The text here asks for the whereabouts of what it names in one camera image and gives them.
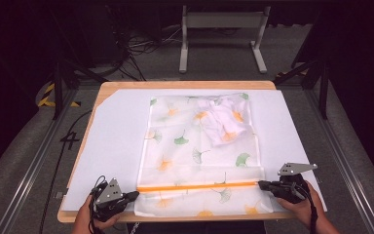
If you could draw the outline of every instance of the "fabric cloth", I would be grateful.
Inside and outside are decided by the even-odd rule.
[[[245,215],[272,211],[248,95],[152,97],[136,215]]]

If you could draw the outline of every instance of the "white paper sheet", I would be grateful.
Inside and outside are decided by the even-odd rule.
[[[281,91],[119,90],[95,110],[87,143],[61,210],[78,211],[101,175],[107,180],[117,178],[124,192],[135,190],[152,96],[219,96],[239,92],[249,95],[266,180],[278,180],[278,170],[284,163],[309,163]],[[313,172],[302,175],[319,192]],[[274,209],[283,211],[278,206]],[[133,206],[128,206],[128,210],[133,210]]]

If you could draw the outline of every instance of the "orange stripe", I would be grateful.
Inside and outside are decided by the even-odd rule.
[[[188,189],[206,189],[206,188],[221,188],[221,187],[241,187],[254,186],[253,182],[236,182],[236,183],[214,183],[214,184],[198,184],[198,185],[179,185],[179,186],[159,186],[159,187],[137,187],[138,192],[158,192],[158,191],[173,191],[173,190],[188,190]]]

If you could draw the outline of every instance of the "table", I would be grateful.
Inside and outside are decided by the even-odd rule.
[[[270,81],[177,81],[177,82],[107,82],[104,83],[99,91],[98,97],[95,101],[94,108],[100,106],[107,98],[112,96],[117,90],[123,89],[197,89],[197,90],[275,90],[276,87]],[[78,152],[72,175],[77,168],[81,155],[85,148],[90,127],[93,124],[95,111],[89,121],[86,129],[83,143]],[[66,212],[59,209],[57,217],[61,222],[73,222],[77,212]],[[291,218],[290,213],[270,213],[270,214],[247,214],[247,215],[224,215],[224,216],[209,216],[209,217],[145,217],[135,216],[133,212],[123,212],[120,222],[137,222],[137,221],[185,221],[185,220],[249,220],[249,219],[277,219],[277,218]]]

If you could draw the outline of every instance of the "hand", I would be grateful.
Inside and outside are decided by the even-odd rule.
[[[318,220],[317,220],[317,226],[316,226],[317,234],[339,233],[339,231],[327,219],[324,213],[323,204],[321,203],[318,193],[315,191],[315,189],[312,187],[312,185],[308,181],[306,181],[306,183],[308,184],[308,187],[309,187],[309,190],[312,196],[312,200],[318,212]],[[305,199],[304,201],[297,203],[297,204],[289,203],[282,198],[278,198],[277,201],[282,207],[293,212],[296,215],[297,219],[299,219],[299,221],[301,221],[306,226],[306,228],[310,229],[312,210],[311,210],[311,203],[309,202],[309,199]]]
[[[80,208],[77,213],[77,217],[75,218],[74,228],[72,229],[72,234],[86,234],[91,233],[90,229],[90,202],[92,196],[88,196],[87,200],[85,201],[84,205]],[[120,214],[115,214],[110,219],[106,220],[105,222],[101,222],[99,220],[94,219],[93,224],[95,227],[103,230],[105,228],[113,226],[118,219],[120,218]]]

